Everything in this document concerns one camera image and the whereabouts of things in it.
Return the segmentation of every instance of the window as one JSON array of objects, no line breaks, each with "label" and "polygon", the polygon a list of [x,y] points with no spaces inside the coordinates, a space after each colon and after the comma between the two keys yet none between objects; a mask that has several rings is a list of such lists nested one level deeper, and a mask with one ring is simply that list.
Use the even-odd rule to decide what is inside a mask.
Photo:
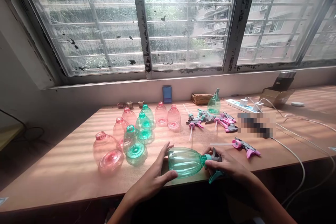
[{"label": "window", "polygon": [[66,84],[336,63],[334,0],[18,1]]},{"label": "window", "polygon": [[269,32],[280,31],[282,29],[283,21],[276,21],[271,23],[271,27],[269,28]]}]

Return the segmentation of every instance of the plastic bottle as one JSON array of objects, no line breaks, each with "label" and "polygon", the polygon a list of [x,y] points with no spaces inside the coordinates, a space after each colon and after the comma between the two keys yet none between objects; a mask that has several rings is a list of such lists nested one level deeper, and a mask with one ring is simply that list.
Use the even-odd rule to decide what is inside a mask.
[{"label": "plastic bottle", "polygon": [[141,112],[144,112],[145,115],[150,119],[151,124],[152,124],[152,128],[155,129],[154,115],[153,115],[152,110],[148,107],[147,104],[144,104],[144,105],[142,106],[142,110],[141,110]]},{"label": "plastic bottle", "polygon": [[127,126],[124,136],[124,153],[129,164],[138,166],[147,158],[147,148],[144,141],[138,138],[139,130],[134,125]]},{"label": "plastic bottle", "polygon": [[167,109],[163,105],[163,102],[160,101],[155,109],[155,122],[159,126],[167,125]]},{"label": "plastic bottle", "polygon": [[125,121],[122,117],[118,117],[115,120],[115,125],[113,127],[113,136],[120,144],[121,148],[123,147],[124,134],[127,131],[127,126],[129,123]]},{"label": "plastic bottle", "polygon": [[175,130],[178,129],[181,125],[181,116],[176,105],[172,105],[172,108],[168,111],[167,122],[168,128]]},{"label": "plastic bottle", "polygon": [[104,131],[98,132],[93,144],[93,157],[96,164],[99,166],[99,163],[105,154],[112,150],[121,151],[118,141],[113,136],[107,135]]},{"label": "plastic bottle", "polygon": [[154,133],[153,133],[153,124],[151,120],[145,115],[145,113],[140,112],[139,117],[136,120],[136,128],[139,132],[139,139],[144,140],[145,144],[150,144],[154,141]]},{"label": "plastic bottle", "polygon": [[112,175],[121,166],[123,160],[124,155],[120,150],[111,150],[101,159],[98,166],[98,171],[102,175]]},{"label": "plastic bottle", "polygon": [[221,101],[218,96],[219,89],[216,89],[216,92],[214,93],[213,97],[208,102],[208,111],[211,114],[219,114],[221,111]]},{"label": "plastic bottle", "polygon": [[[174,147],[168,151],[169,170],[175,170],[178,173],[178,179],[190,177],[198,173],[205,164],[206,160],[222,161],[221,156],[214,150],[213,155],[201,155],[197,151],[185,147]],[[218,176],[222,176],[221,171],[216,171],[209,180],[211,183]]]},{"label": "plastic bottle", "polygon": [[122,115],[122,118],[128,122],[128,125],[135,125],[136,121],[137,121],[137,116],[134,114],[134,112],[132,110],[130,110],[130,108],[126,107],[124,108],[124,112]]}]

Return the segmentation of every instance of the dirty window pane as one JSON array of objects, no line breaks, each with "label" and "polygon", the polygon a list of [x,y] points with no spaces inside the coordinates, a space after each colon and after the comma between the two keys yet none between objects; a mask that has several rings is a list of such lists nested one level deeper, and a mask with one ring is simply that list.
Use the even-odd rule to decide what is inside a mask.
[{"label": "dirty window pane", "polygon": [[145,0],[154,70],[220,66],[233,0]]},{"label": "dirty window pane", "polygon": [[292,62],[318,0],[252,0],[238,65]]},{"label": "dirty window pane", "polygon": [[317,30],[306,55],[307,60],[328,60],[336,58],[336,0],[330,6],[324,20]]},{"label": "dirty window pane", "polygon": [[134,0],[32,0],[69,76],[144,71]]}]

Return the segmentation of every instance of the white power strip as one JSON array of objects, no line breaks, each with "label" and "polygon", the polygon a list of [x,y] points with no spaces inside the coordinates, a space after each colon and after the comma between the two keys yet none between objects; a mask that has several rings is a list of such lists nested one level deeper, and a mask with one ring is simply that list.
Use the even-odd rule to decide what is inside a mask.
[{"label": "white power strip", "polygon": [[259,113],[259,111],[253,110],[253,107],[248,106],[248,105],[242,106],[242,105],[239,104],[239,101],[236,101],[236,100],[233,100],[233,99],[225,100],[225,103],[229,104],[232,107],[235,107],[236,109],[244,111],[246,113]]}]

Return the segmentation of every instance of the air conditioner unit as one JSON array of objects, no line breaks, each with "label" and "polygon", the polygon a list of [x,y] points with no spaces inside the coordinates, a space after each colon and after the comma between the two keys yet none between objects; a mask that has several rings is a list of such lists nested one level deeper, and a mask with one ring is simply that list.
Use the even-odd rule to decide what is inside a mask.
[{"label": "air conditioner unit", "polygon": [[262,5],[261,7],[260,7],[260,11],[264,11],[264,10],[266,10],[267,9],[267,5]]}]

